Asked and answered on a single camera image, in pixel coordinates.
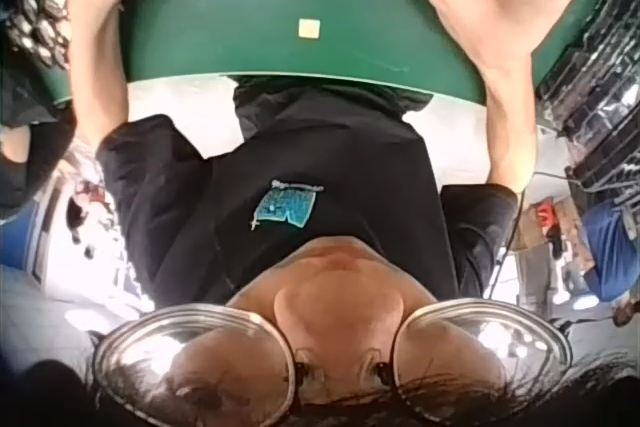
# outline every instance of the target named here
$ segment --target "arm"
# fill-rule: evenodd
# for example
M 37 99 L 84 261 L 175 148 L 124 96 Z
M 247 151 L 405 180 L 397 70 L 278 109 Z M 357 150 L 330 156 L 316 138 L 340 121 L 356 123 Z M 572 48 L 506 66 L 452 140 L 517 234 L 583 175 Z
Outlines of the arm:
M 119 37 L 121 0 L 68 0 L 71 93 L 80 131 L 97 149 L 128 120 L 127 83 Z
M 93 149 L 129 116 L 117 5 L 70 0 L 73 41 L 69 65 L 78 127 Z
M 0 152 L 16 164 L 25 164 L 29 159 L 31 129 L 28 125 L 16 129 L 5 128 L 0 139 Z
M 509 72 L 481 72 L 487 90 L 487 183 L 521 194 L 536 164 L 536 110 L 531 61 Z
M 531 56 L 571 0 L 429 0 L 487 91 L 489 183 L 521 193 L 536 160 Z

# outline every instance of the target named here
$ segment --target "green table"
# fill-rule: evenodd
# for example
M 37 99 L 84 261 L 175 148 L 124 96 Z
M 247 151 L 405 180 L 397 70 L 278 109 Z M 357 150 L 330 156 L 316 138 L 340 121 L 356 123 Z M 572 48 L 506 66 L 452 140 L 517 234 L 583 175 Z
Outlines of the green table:
M 574 0 L 535 56 L 540 81 L 597 0 Z M 302 18 L 318 40 L 298 37 Z M 483 101 L 480 79 L 426 0 L 127 0 L 123 51 L 131 82 L 202 73 L 289 73 L 398 85 Z M 66 74 L 46 80 L 69 96 Z

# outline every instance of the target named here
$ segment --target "metal rack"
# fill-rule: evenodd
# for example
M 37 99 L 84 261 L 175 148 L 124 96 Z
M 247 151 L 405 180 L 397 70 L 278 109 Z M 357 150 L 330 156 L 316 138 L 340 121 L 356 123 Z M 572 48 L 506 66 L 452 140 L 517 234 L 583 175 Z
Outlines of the metal rack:
M 537 96 L 567 139 L 567 176 L 640 225 L 640 0 L 600 0 Z

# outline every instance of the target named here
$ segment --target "blue object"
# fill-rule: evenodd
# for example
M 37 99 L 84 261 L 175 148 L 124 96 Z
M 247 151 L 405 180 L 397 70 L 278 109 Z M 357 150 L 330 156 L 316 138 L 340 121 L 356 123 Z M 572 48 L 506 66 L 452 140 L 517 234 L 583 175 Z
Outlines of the blue object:
M 612 202 L 593 207 L 582 217 L 595 268 L 584 275 L 589 289 L 603 302 L 629 291 L 640 278 L 640 253 L 629 239 L 622 213 Z

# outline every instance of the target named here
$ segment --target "nose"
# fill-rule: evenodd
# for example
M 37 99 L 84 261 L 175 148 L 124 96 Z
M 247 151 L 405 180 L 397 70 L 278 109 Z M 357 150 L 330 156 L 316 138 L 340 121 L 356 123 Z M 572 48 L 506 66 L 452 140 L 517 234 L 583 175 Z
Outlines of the nose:
M 366 273 L 337 268 L 279 292 L 274 311 L 292 350 L 310 352 L 325 379 L 346 387 L 361 383 L 371 352 L 389 360 L 403 301 Z

